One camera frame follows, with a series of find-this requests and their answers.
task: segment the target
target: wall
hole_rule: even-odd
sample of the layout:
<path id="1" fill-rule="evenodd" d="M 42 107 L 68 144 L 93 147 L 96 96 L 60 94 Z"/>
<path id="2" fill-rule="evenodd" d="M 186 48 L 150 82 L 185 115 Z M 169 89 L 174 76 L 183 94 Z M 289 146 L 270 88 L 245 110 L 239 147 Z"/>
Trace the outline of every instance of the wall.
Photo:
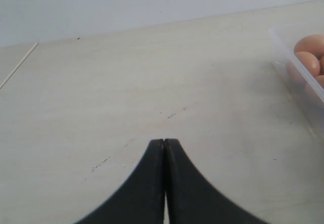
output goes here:
<path id="1" fill-rule="evenodd" d="M 0 47 L 309 1 L 0 0 Z"/>

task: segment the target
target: table surface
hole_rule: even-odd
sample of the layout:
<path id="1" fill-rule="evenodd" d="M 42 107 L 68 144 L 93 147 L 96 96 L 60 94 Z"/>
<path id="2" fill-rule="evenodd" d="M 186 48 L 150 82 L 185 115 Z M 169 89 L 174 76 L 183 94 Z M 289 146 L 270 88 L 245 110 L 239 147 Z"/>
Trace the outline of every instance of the table surface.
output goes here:
<path id="1" fill-rule="evenodd" d="M 323 5 L 39 44 L 0 91 L 0 223 L 79 220 L 168 137 L 254 215 L 322 223 L 324 144 L 271 64 L 267 29 Z M 0 78 L 29 47 L 0 50 Z"/>

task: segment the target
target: plastic container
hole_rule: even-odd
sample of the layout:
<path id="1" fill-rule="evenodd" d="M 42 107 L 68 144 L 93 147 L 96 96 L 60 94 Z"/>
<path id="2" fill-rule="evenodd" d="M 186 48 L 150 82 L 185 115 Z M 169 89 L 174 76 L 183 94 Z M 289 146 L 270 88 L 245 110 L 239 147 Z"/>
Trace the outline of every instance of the plastic container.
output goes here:
<path id="1" fill-rule="evenodd" d="M 274 44 L 272 63 L 283 81 L 287 84 L 291 94 L 304 112 L 309 121 L 310 131 L 316 136 L 324 138 L 324 89 L 308 72 L 304 65 L 294 54 L 295 44 L 303 37 L 312 34 L 324 34 L 324 22 L 322 20 L 287 24 L 273 27 L 269 35 Z M 319 96 L 322 105 L 315 105 L 304 92 L 304 86 L 293 84 L 286 72 L 286 64 L 291 62 L 306 82 Z"/>

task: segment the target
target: clear plastic egg carton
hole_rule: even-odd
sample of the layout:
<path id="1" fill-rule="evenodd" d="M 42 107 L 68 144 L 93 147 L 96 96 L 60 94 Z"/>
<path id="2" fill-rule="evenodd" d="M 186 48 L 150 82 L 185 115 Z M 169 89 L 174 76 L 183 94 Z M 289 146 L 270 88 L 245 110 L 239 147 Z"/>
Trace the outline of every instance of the clear plastic egg carton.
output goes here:
<path id="1" fill-rule="evenodd" d="M 309 121 L 312 131 L 324 139 L 324 89 L 294 54 L 295 44 L 300 39 L 312 34 L 324 34 L 324 22 L 322 20 L 280 25 L 269 29 L 269 35 L 274 44 L 272 63 Z M 291 82 L 286 71 L 288 62 L 295 66 L 316 92 L 322 105 L 315 105 L 310 101 L 305 94 L 304 86 L 297 86 Z"/>

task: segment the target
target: white wall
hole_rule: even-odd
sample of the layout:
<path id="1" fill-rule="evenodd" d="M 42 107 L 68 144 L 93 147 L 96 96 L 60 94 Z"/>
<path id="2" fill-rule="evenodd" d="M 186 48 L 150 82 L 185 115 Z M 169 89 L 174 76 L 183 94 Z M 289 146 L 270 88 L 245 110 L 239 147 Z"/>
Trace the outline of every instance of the white wall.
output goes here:
<path id="1" fill-rule="evenodd" d="M 308 1 L 0 0 L 0 47 Z"/>

